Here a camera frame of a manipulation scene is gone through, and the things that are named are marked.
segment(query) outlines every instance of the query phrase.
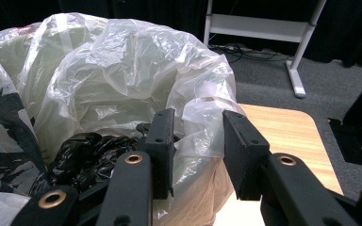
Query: wooden tabletop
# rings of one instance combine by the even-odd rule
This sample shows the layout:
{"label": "wooden tabletop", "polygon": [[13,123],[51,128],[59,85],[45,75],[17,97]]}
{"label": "wooden tabletop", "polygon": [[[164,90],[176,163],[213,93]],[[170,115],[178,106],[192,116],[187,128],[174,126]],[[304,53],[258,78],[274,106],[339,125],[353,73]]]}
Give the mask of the wooden tabletop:
{"label": "wooden tabletop", "polygon": [[[289,153],[301,158],[325,187],[342,194],[316,124],[309,115],[265,106],[240,106],[269,141],[272,153]],[[216,215],[213,225],[264,225],[259,206],[259,202],[237,201],[234,193]]]}

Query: gray carpet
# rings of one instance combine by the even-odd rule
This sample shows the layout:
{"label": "gray carpet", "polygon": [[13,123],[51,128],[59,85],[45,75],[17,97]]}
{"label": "gray carpet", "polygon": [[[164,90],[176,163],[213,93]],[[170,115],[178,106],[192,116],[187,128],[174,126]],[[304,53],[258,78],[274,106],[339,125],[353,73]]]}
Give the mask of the gray carpet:
{"label": "gray carpet", "polygon": [[[226,56],[229,61],[237,59],[228,54]],[[319,63],[304,58],[298,71],[306,98],[297,99],[285,60],[257,61],[242,58],[230,65],[236,77],[239,103],[299,110],[313,118],[342,191],[345,196],[356,200],[362,189],[362,166],[344,161],[327,118],[343,119],[362,91],[362,67],[344,68],[337,60]]]}

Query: white metal stand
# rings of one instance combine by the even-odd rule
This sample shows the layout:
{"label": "white metal stand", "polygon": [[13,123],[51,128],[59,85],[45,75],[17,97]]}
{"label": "white metal stand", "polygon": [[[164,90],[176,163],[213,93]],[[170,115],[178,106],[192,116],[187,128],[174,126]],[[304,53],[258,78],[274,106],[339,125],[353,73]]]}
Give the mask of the white metal stand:
{"label": "white metal stand", "polygon": [[310,41],[326,0],[319,0],[309,23],[277,21],[252,17],[212,14],[213,0],[208,0],[204,44],[208,45],[210,33],[299,42],[293,61],[287,61],[290,81],[298,98],[304,98],[304,86],[298,73],[304,50]]}

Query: metal grommet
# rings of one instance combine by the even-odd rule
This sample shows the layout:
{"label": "metal grommet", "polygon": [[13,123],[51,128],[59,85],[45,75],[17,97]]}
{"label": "metal grommet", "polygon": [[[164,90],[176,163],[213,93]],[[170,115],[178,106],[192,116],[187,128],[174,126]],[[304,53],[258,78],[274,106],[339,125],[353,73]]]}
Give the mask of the metal grommet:
{"label": "metal grommet", "polygon": [[142,161],[142,155],[140,154],[131,154],[125,159],[128,164],[137,164],[140,161]]}
{"label": "metal grommet", "polygon": [[280,161],[282,164],[287,165],[287,166],[295,166],[296,165],[296,161],[295,159],[285,156],[285,155],[281,155],[278,157],[278,161]]}
{"label": "metal grommet", "polygon": [[42,196],[38,206],[42,209],[49,209],[60,205],[66,199],[66,193],[62,190],[54,190]]}

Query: metal leg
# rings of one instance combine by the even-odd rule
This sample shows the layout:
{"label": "metal leg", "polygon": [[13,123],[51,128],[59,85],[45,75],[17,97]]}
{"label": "metal leg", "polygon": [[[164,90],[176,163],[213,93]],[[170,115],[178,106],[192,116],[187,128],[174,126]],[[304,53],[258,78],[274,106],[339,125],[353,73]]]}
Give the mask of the metal leg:
{"label": "metal leg", "polygon": [[305,97],[304,86],[302,84],[301,77],[299,76],[298,73],[298,66],[304,55],[305,48],[307,47],[307,44],[310,41],[311,35],[313,35],[314,29],[316,28],[317,25],[317,20],[320,17],[320,14],[322,12],[322,9],[324,8],[325,3],[326,0],[320,0],[320,2],[317,4],[316,9],[311,17],[310,23],[304,32],[303,39],[299,44],[298,50],[296,51],[295,58],[293,59],[293,61],[286,62],[290,81],[292,82],[293,90],[295,91],[295,96],[298,98]]}
{"label": "metal leg", "polygon": [[204,45],[205,46],[208,46],[208,39],[209,39],[209,35],[210,35],[212,5],[213,5],[213,0],[208,0],[207,13],[206,13],[206,24],[205,24],[205,36],[204,36]]}

